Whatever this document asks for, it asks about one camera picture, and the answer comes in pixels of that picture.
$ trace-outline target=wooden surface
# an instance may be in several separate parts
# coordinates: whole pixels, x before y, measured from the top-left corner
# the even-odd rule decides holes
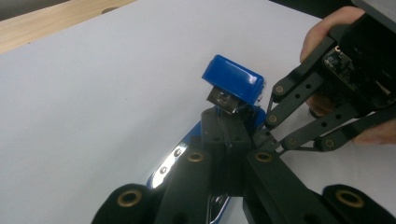
[[[106,9],[122,7],[133,1],[135,0],[70,0],[0,21],[0,53],[99,16]]]

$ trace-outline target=white surface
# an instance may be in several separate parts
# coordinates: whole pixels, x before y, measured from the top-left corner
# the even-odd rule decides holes
[[[264,75],[267,102],[317,21],[263,0],[139,0],[0,55],[1,222],[90,223],[211,106],[201,75],[215,54]],[[304,107],[278,132],[309,119]],[[352,145],[283,156],[309,188],[347,184],[392,214],[395,158]],[[247,223],[239,200],[222,223]]]

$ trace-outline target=screw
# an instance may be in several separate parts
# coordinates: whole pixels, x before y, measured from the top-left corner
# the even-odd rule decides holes
[[[187,158],[189,161],[199,162],[204,160],[204,154],[199,152],[192,152]]]
[[[162,167],[160,169],[160,174],[162,174],[162,175],[165,174],[167,170],[168,170],[168,168],[166,168],[166,166]]]
[[[269,118],[269,120],[270,120],[272,123],[275,123],[276,120],[277,120],[277,117],[276,117],[275,115],[271,115],[270,118]]]
[[[174,153],[174,156],[175,156],[175,157],[178,157],[178,156],[180,156],[180,154],[181,154],[180,148],[176,149],[176,151],[175,151],[175,153]]]
[[[117,204],[120,207],[132,207],[142,200],[143,194],[138,189],[128,189],[119,195]]]
[[[223,92],[218,96],[218,102],[222,105],[227,105],[228,102],[230,101],[230,99],[231,99],[231,96],[227,95]]]
[[[276,92],[281,93],[281,92],[283,92],[283,87],[282,86],[277,86],[275,88],[275,90],[276,90]]]
[[[338,201],[350,207],[362,208],[364,206],[364,200],[359,194],[346,189],[338,189],[335,192],[335,197],[338,199]]]
[[[333,140],[326,140],[324,143],[326,147],[334,147],[334,141]]]
[[[272,155],[267,152],[259,152],[256,154],[256,160],[260,162],[269,162],[272,161],[272,159]]]
[[[297,140],[296,140],[295,138],[290,138],[290,139],[288,140],[288,143],[289,143],[289,145],[294,146],[294,145],[297,144]]]

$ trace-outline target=silver bolt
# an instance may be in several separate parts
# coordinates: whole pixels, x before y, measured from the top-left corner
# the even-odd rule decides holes
[[[175,153],[174,153],[174,156],[175,156],[175,157],[178,157],[178,156],[180,156],[180,154],[181,154],[180,148],[176,149],[176,151],[175,151]]]
[[[162,167],[160,169],[160,174],[162,174],[162,175],[165,174],[167,170],[168,170],[168,168],[166,168],[166,166]]]

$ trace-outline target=blue plastic block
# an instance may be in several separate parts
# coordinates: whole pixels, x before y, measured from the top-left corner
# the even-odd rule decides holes
[[[262,76],[220,55],[215,56],[202,78],[249,105],[260,100],[265,85]]]

